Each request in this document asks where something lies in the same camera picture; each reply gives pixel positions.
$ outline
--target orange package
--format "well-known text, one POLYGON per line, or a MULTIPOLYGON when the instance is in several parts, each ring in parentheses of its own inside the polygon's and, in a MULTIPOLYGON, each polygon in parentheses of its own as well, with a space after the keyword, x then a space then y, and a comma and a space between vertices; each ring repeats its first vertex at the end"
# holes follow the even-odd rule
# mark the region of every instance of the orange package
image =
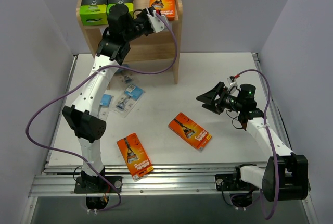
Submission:
POLYGON ((203 150, 212 138, 205 129, 197 125, 183 113, 179 113, 169 123, 169 128, 197 150, 203 150))
POLYGON ((168 20, 175 20, 175 0, 150 0, 149 4, 161 10, 168 20))
POLYGON ((136 133, 117 141, 117 145, 134 180, 153 170, 151 162, 136 133))

